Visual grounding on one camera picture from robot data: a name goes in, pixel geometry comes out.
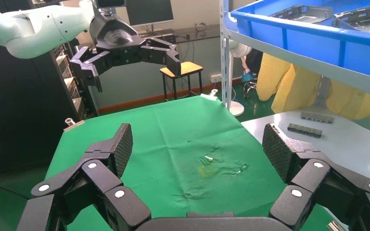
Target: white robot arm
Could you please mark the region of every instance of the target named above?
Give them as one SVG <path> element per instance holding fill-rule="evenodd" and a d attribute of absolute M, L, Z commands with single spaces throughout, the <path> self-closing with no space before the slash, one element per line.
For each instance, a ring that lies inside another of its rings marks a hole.
<path fill-rule="evenodd" d="M 34 58 L 87 30 L 93 16 L 90 0 L 76 8 L 54 5 L 0 13 L 0 45 L 17 58 Z"/>

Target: brown baseboard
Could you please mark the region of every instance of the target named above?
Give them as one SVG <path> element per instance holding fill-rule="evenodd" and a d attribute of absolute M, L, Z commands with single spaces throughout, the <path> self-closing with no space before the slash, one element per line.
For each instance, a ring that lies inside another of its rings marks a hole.
<path fill-rule="evenodd" d="M 241 83 L 242 83 L 242 81 L 240 79 L 233 80 L 233 82 L 232 82 L 232 84 L 234 84 L 234 85 L 241 84 Z M 214 84 L 202 86 L 202 90 L 203 91 L 210 91 L 210 90 L 213 89 L 213 86 L 214 86 Z M 191 90 L 195 93 L 200 93 L 199 88 L 192 88 Z M 177 91 L 176 94 L 177 94 L 177 97 L 182 97 L 182 96 L 188 95 L 189 91 L 188 90 L 180 90 L 180 91 Z M 171 99 L 173 99 L 173 94 L 171 92 L 169 92 L 169 93 L 167 93 L 167 97 L 168 97 L 169 100 L 171 100 Z M 108 106 L 108 107 L 101 107 L 101 108 L 98 109 L 98 113 L 100 115 L 104 115 L 104 114 L 109 114 L 109 113 L 113 113 L 113 112 L 119 112 L 119 111 L 123 111 L 123 110 L 127 110 L 127 109 L 133 109 L 133 108 L 149 105 L 149 104 L 152 104 L 152 103 L 163 102 L 164 99 L 165 99 L 164 95 L 157 95 L 157 96 L 153 96 L 153 97 L 149 97 L 149 98 L 145 98 L 145 99 L 140 99 L 140 100 L 130 101 L 130 102 L 126 102 L 126 103 L 115 104 L 115 105 L 111 105 L 111 106 Z"/>

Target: black cabinet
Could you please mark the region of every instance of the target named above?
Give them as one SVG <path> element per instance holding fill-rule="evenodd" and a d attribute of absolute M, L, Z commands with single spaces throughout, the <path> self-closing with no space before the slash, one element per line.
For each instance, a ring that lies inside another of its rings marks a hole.
<path fill-rule="evenodd" d="M 30 9 L 0 0 L 0 12 Z M 66 127 L 79 121 L 53 51 L 18 59 L 0 46 L 0 173 L 50 163 Z"/>

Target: yellow stain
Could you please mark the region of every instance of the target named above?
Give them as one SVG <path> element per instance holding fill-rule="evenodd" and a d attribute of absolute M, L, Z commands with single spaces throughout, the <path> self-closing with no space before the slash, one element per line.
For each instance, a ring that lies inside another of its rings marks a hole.
<path fill-rule="evenodd" d="M 216 173 L 218 169 L 215 166 L 211 165 L 202 165 L 199 167 L 199 173 L 203 177 L 208 177 Z"/>

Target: power outlet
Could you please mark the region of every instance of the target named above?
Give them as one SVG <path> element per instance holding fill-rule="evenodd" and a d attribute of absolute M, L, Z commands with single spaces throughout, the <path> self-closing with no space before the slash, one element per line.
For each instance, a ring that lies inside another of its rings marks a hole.
<path fill-rule="evenodd" d="M 220 81 L 222 81 L 221 74 L 211 75 L 211 83 L 218 83 Z"/>

